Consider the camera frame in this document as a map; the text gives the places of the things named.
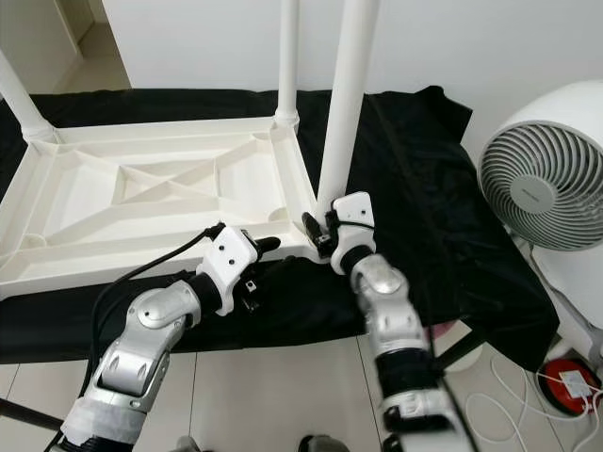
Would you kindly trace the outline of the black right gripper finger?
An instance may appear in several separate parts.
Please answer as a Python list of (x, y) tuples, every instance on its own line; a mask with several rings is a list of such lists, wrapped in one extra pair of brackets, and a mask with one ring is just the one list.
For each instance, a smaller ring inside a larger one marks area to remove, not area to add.
[(310, 238), (311, 244), (314, 245), (319, 257), (327, 255), (327, 234), (323, 225), (310, 212), (304, 212), (301, 217), (301, 223), (304, 225), (307, 237)]

